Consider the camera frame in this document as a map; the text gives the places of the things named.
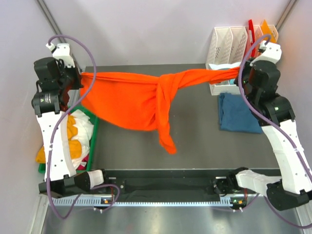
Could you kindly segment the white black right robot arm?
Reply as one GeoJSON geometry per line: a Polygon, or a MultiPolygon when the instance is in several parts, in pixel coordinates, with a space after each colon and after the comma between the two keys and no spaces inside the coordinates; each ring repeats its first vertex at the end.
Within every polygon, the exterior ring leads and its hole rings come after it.
{"type": "Polygon", "coordinates": [[[248,61],[239,71],[237,85],[271,144],[281,175],[262,175],[242,167],[233,172],[227,185],[233,193],[243,189],[259,193],[275,209],[284,211],[311,201],[312,173],[297,134],[292,106],[276,92],[279,78],[275,63],[248,61]]]}

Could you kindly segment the orange t-shirt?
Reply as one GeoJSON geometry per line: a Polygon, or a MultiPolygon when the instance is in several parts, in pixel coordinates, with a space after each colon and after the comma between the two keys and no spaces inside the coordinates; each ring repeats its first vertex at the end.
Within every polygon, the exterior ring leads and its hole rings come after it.
{"type": "Polygon", "coordinates": [[[111,124],[121,128],[153,131],[170,154],[176,146],[170,135],[169,112],[179,89],[202,83],[217,84],[238,76],[239,68],[229,70],[191,69],[159,77],[123,73],[82,73],[81,104],[111,124]]]}

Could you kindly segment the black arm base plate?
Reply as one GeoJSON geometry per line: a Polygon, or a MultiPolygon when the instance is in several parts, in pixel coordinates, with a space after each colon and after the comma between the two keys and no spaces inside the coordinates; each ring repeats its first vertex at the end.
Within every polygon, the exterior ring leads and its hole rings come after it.
{"type": "Polygon", "coordinates": [[[210,202],[241,191],[226,181],[228,169],[106,170],[119,202],[210,202]]]}

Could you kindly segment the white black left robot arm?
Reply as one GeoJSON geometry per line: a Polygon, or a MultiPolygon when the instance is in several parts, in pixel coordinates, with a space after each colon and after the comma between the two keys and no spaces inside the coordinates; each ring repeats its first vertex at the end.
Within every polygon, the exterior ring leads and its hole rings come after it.
{"type": "Polygon", "coordinates": [[[39,193],[53,198],[88,194],[93,188],[99,193],[109,191],[111,182],[104,170],[77,173],[67,138],[68,101],[70,90],[82,88],[81,75],[75,64],[61,58],[41,58],[34,63],[38,76],[36,93],[32,99],[39,123],[46,167],[39,193]]]}

